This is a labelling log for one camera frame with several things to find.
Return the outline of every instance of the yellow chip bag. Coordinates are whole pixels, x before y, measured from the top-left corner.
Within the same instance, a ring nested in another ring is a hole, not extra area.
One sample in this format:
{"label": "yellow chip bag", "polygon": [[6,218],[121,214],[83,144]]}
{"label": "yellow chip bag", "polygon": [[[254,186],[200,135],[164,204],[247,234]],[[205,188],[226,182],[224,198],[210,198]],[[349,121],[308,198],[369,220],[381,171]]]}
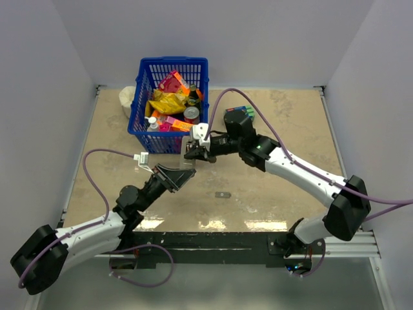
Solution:
{"label": "yellow chip bag", "polygon": [[185,111],[185,102],[187,96],[175,94],[173,92],[161,92],[158,89],[154,90],[153,100],[148,100],[150,105],[162,114],[171,115],[182,113]]}

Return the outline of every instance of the can lid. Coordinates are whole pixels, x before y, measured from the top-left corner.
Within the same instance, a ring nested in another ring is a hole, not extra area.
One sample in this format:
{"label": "can lid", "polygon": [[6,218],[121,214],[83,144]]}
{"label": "can lid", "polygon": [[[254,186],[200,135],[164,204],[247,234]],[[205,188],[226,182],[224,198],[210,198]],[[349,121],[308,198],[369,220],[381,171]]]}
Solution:
{"label": "can lid", "polygon": [[189,119],[196,119],[199,116],[199,110],[196,107],[188,107],[185,109],[183,115]]}

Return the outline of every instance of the tabletop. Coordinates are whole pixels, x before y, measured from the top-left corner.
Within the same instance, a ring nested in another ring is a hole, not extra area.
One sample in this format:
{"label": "tabletop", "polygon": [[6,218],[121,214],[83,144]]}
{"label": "tabletop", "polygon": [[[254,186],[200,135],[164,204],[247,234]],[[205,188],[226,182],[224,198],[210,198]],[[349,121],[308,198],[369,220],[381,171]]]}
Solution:
{"label": "tabletop", "polygon": [[[145,151],[127,132],[128,119],[119,103],[118,89],[104,89],[94,111],[83,153],[108,148],[129,154]],[[221,90],[210,90],[212,105]],[[333,174],[341,174],[334,141],[318,90],[254,89],[245,93],[256,103],[296,156]],[[214,130],[224,130],[223,111],[246,105],[239,94],[225,94],[214,120]],[[258,134],[272,137],[256,113]],[[149,164],[179,167],[177,154],[150,154]],[[108,198],[111,207],[125,185],[142,187],[150,173],[137,162],[117,154],[93,153],[89,173]],[[284,179],[246,165],[237,154],[220,156],[216,163],[197,161],[196,175],[176,193],[164,193],[147,209],[137,231],[285,231],[302,217],[315,216],[324,206]],[[230,198],[216,198],[216,192]],[[77,225],[105,213],[105,205],[86,179],[77,172],[64,227]]]}

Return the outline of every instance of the tin can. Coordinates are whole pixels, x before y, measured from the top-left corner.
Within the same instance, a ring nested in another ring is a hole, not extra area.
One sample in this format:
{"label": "tin can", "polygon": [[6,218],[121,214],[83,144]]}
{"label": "tin can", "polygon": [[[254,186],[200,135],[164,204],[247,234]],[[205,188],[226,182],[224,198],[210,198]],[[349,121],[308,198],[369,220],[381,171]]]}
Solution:
{"label": "tin can", "polygon": [[183,112],[183,117],[189,124],[199,124],[199,110],[196,107],[187,107]]}

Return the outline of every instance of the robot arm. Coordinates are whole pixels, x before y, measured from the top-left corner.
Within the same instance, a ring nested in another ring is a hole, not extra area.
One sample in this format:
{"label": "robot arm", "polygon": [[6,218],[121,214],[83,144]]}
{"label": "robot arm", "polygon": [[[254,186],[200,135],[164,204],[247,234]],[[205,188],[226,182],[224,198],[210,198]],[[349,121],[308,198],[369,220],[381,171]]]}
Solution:
{"label": "robot arm", "polygon": [[[19,276],[32,265],[23,280],[28,293],[34,295],[44,291],[61,273],[97,254],[127,247],[132,231],[144,218],[140,212],[166,190],[178,191],[196,171],[156,165],[153,172],[142,189],[133,185],[123,187],[106,221],[101,216],[68,228],[53,230],[49,225],[38,228],[10,260]],[[50,250],[36,261],[39,253],[47,247]]]}
{"label": "robot arm", "polygon": [[[251,167],[263,172],[280,176],[307,191],[328,210],[319,216],[298,220],[289,230],[286,240],[279,245],[288,248],[287,255],[297,247],[304,247],[315,240],[335,236],[349,241],[370,212],[370,204],[347,191],[341,190],[313,174],[299,168],[284,154],[280,144],[266,136],[256,134],[252,121],[242,111],[225,114],[227,133],[220,136],[207,136],[208,124],[193,126],[185,159],[215,162],[216,156],[238,153],[241,159]],[[320,174],[328,176],[336,183],[366,194],[362,179],[352,176],[349,180],[342,176],[323,171],[290,152],[291,156]]]}

